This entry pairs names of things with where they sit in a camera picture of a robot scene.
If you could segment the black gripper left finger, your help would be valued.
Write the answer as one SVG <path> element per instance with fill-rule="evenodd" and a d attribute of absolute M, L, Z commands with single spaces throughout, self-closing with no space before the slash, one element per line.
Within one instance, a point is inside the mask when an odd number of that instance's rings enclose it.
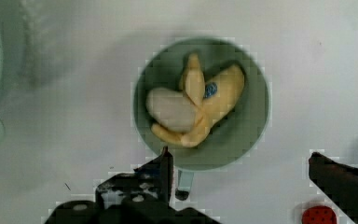
<path fill-rule="evenodd" d="M 220 224 L 194 208 L 170 207 L 172 181 L 173 156 L 164 147 L 133 172 L 98 185 L 94 201 L 58 205 L 44 224 Z"/>

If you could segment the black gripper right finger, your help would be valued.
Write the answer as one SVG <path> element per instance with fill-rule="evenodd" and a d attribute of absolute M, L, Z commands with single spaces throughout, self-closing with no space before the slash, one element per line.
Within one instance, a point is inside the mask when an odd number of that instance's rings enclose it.
<path fill-rule="evenodd" d="M 358 168 L 319 152 L 309 158 L 310 180 L 355 224 L 358 224 Z"/>

